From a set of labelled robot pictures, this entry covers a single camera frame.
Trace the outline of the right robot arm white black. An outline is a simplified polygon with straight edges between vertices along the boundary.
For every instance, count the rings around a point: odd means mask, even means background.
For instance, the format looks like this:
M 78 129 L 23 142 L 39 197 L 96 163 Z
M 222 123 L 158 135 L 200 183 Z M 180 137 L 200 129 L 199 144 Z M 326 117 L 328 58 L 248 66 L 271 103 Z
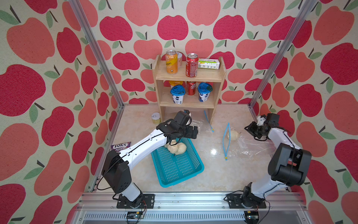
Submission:
M 276 147 L 268 164 L 268 174 L 245 186 L 241 195 L 241 205 L 245 208 L 258 208 L 269 194 L 282 188 L 300 186 L 307 177 L 311 152 L 293 142 L 288 131 L 279 126 L 279 119 L 278 114 L 269 113 L 244 128 L 255 140 L 270 140 Z

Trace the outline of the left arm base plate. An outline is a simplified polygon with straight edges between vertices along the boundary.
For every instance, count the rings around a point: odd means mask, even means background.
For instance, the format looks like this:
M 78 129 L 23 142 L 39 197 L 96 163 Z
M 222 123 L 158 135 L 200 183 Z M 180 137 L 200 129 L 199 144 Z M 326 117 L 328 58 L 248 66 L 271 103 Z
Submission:
M 152 209 L 154 207 L 155 194 L 141 193 L 134 202 L 131 202 L 122 194 L 119 195 L 117 200 L 117 209 Z

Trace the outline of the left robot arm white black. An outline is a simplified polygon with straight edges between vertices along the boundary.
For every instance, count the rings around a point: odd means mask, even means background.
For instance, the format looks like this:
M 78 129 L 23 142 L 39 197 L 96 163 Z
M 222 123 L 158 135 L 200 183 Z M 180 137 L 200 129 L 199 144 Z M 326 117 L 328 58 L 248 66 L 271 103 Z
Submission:
M 132 181 L 131 170 L 145 157 L 159 147 L 166 147 L 170 153 L 180 155 L 182 138 L 196 139 L 198 128 L 191 126 L 192 117 L 188 110 L 179 111 L 173 119 L 156 126 L 156 129 L 133 146 L 119 152 L 111 150 L 105 158 L 102 179 L 113 192 L 121 194 L 136 206 L 143 198 L 142 191 Z

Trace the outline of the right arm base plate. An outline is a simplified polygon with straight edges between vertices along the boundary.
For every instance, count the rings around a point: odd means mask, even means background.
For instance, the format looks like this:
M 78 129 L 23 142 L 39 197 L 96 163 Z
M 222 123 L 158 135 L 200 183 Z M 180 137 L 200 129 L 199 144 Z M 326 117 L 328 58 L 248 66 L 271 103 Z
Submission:
M 266 209 L 267 205 L 263 198 L 251 193 L 227 194 L 224 201 L 228 202 L 230 209 Z

